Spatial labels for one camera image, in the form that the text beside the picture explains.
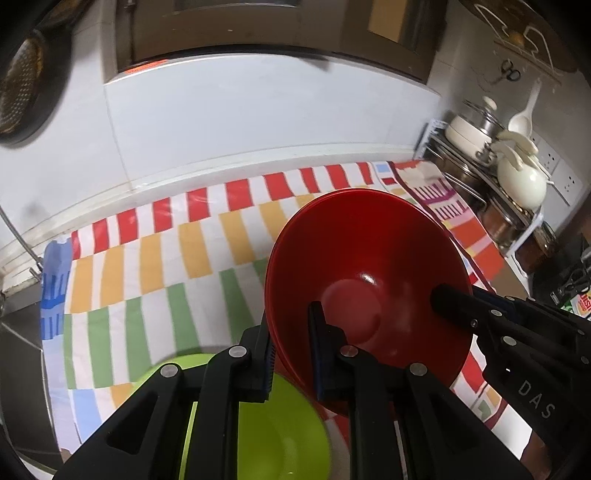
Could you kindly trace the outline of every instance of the striped tablecloth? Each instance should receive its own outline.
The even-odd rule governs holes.
[[[267,259],[282,227],[311,199],[348,187],[385,190],[424,209],[449,230],[473,284],[488,287],[486,279],[500,269],[503,260],[474,214],[423,162],[272,173],[183,192],[85,226],[50,244],[61,262],[45,270],[44,298],[56,296],[53,277],[67,280],[63,315],[45,315],[41,324],[64,457],[151,366],[219,351],[259,323]],[[493,427],[504,404],[482,379],[484,364],[474,343],[453,390]],[[332,478],[348,478],[346,422],[323,415],[334,450]]]

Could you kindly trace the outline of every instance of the power socket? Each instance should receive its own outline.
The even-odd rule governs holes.
[[[554,188],[565,199],[566,203],[572,206],[577,202],[583,190],[583,182],[564,160],[558,162],[552,174],[552,181],[554,182]]]
[[[548,145],[546,140],[544,140],[536,132],[532,134],[531,139],[537,145],[538,150],[540,151],[538,153],[538,160],[540,161],[540,164],[552,175],[558,165],[558,162],[561,160],[560,156],[551,146]]]

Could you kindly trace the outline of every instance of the screw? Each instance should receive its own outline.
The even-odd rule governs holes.
[[[173,364],[164,365],[160,369],[160,375],[162,375],[164,378],[174,377],[177,373],[178,373],[178,367]]]
[[[244,348],[242,345],[234,345],[232,348],[230,348],[230,350],[228,350],[230,356],[234,358],[243,357],[246,355],[246,352],[246,348]]]
[[[358,353],[359,353],[359,350],[357,350],[357,347],[355,347],[353,345],[343,345],[340,348],[340,354],[343,356],[350,357],[350,358],[357,355]]]
[[[416,377],[422,377],[424,374],[427,373],[427,367],[425,367],[423,364],[420,364],[418,362],[411,364],[409,370]]]
[[[517,342],[515,341],[515,339],[513,337],[504,336],[503,341],[509,346],[517,345]]]

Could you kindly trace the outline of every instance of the wall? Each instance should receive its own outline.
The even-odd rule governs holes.
[[[0,146],[0,205],[39,253],[81,222],[205,173],[409,158],[436,114],[439,96],[425,86],[332,59],[195,57],[108,81],[114,5],[97,0],[76,27],[70,79],[41,131]],[[0,222],[0,276],[25,260]]]
[[[427,83],[441,94],[438,113],[449,118],[462,99],[482,103],[488,95],[498,105],[499,119],[506,125],[525,108],[531,86],[539,73],[517,56],[494,44],[494,33],[458,0],[450,0],[447,30]],[[487,82],[496,78],[504,59],[522,71],[518,82]],[[577,200],[568,205],[554,188],[544,203],[545,215],[555,228],[562,228],[580,206],[591,184],[591,87],[580,72],[564,74],[562,86],[542,77],[543,87],[534,109],[534,131],[572,168],[584,184]]]

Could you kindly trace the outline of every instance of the spoon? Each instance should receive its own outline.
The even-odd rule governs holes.
[[[525,110],[516,113],[511,117],[511,120],[509,120],[509,126],[507,127],[508,130],[525,135],[527,138],[531,138],[531,134],[534,130],[531,114],[534,111],[535,103],[538,100],[541,88],[542,80],[538,78],[534,82],[534,86],[531,88],[530,98],[527,100]]]

